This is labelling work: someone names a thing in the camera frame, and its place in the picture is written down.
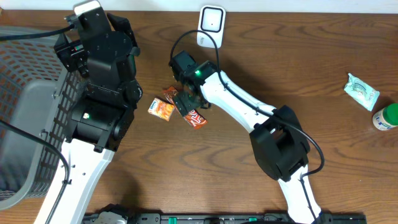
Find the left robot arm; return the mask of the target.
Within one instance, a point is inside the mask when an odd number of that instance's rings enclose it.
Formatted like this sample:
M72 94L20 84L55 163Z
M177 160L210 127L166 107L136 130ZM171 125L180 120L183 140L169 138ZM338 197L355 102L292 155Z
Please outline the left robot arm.
M61 36L54 49L69 72L81 75L83 88L68 110L60 163L37 223L82 221L142 97L135 64L140 50L129 21L97 1L75 6L68 19L79 38Z

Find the red orange candy bar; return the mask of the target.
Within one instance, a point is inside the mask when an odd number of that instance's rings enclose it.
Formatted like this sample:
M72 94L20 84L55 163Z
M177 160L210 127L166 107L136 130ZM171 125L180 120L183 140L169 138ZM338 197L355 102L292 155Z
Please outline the red orange candy bar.
M176 96L177 93L177 89L173 86L163 91L163 94L165 95L167 101L173 104L175 106L175 109L177 109L177 106L173 100L173 97ZM183 118L194 129L200 129L207 123L207 120L202 115L200 115L197 110L189 111L185 116L183 116Z

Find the orange snack packet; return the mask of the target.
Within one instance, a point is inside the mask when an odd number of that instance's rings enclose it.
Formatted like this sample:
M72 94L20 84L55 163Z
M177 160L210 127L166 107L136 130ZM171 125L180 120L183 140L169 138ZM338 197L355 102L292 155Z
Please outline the orange snack packet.
M175 106L173 104L166 103L158 98L154 98L148 109L148 113L160 119L169 121L174 109Z

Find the green lid white jar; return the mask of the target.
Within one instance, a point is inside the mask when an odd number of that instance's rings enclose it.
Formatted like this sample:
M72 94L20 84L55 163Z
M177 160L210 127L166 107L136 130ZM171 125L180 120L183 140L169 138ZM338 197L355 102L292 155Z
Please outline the green lid white jar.
M397 127L398 104L393 103L373 115L373 125L380 131Z

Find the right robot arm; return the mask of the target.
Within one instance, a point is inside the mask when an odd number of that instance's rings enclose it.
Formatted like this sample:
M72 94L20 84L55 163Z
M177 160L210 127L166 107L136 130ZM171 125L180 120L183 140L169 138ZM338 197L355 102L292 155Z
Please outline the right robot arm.
M296 223L320 222L321 208L308 180L308 156L313 140L288 106L261 102L235 84L217 63L199 65L186 51L171 55L169 66L176 81L187 87L174 97L180 114L216 105L248 133L254 158L262 171L278 181L289 217Z

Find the teal wet wipes pack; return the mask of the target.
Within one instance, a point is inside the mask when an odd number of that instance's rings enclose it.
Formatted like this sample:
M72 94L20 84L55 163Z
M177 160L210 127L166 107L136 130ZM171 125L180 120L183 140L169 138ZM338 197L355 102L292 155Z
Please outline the teal wet wipes pack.
M379 91L351 73L348 73L344 91L368 111L373 110L380 95Z

